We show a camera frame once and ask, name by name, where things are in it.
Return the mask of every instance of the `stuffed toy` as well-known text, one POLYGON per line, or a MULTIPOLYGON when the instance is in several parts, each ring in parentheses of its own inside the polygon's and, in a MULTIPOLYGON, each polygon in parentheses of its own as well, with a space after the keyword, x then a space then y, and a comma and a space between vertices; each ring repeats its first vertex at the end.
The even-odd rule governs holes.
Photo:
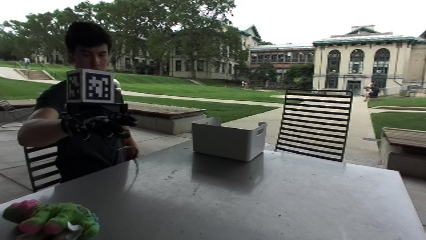
POLYGON ((27 200, 8 206, 3 218, 19 224, 23 235, 17 239, 92 239, 100 229, 96 215, 75 203, 27 200))

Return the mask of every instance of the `black metal chair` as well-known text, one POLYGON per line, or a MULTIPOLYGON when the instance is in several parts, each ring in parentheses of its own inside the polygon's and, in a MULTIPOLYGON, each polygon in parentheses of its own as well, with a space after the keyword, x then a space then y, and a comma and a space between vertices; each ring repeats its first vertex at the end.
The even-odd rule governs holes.
POLYGON ((31 113, 23 113, 23 112, 28 112, 27 110, 29 109, 33 109, 32 107, 31 108, 24 108, 23 109, 16 109, 13 107, 13 105, 8 102, 8 100, 5 100, 1 96, 0 96, 0 108, 3 109, 3 111, 5 111, 9 116, 12 117, 12 121, 7 122, 7 123, 3 123, 0 125, 1 128, 5 128, 5 127, 9 127, 7 126, 9 123, 13 123, 13 122, 19 122, 19 123, 23 123, 23 121, 25 120, 25 118, 29 116, 31 113))
POLYGON ((55 165, 56 144, 45 147, 24 147, 24 154, 33 192, 59 184, 61 176, 55 165))
POLYGON ((353 92, 286 90, 276 151, 344 161, 353 92))

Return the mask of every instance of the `black hair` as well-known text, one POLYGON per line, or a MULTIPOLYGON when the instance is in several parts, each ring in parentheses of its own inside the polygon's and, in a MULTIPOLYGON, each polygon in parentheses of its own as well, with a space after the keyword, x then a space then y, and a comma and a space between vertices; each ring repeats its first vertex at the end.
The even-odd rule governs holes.
POLYGON ((103 44, 108 45, 108 52, 111 52, 111 35, 100 25, 92 22, 73 22, 69 25, 65 34, 68 53, 75 53, 77 46, 91 48, 103 44))

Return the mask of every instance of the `black glove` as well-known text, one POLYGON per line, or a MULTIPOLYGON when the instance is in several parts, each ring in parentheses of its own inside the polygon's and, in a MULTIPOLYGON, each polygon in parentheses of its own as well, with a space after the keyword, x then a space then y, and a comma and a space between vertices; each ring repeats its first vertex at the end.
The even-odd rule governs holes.
POLYGON ((123 114, 111 116, 95 116, 83 121, 73 118, 64 118, 61 127, 64 132, 71 136, 80 136, 83 139, 91 137, 91 133, 97 133, 105 137, 116 136, 117 138, 129 138, 129 131, 123 129, 123 125, 136 126, 137 120, 123 114))
POLYGON ((65 116, 61 119, 61 129, 72 137, 81 137, 87 140, 91 137, 91 133, 85 128, 83 122, 71 116, 65 116))

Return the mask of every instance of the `sky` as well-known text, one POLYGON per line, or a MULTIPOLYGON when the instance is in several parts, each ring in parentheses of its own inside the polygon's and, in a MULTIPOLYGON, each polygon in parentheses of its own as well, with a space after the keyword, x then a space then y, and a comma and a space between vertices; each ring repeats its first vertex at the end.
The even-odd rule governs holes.
MULTIPOLYGON (((25 21, 29 13, 73 7, 81 0, 13 0, 0 8, 0 23, 25 21)), ((378 32, 418 37, 426 31, 423 0, 234 0, 236 27, 254 25, 261 38, 273 44, 310 45, 353 26, 374 25, 378 32)))

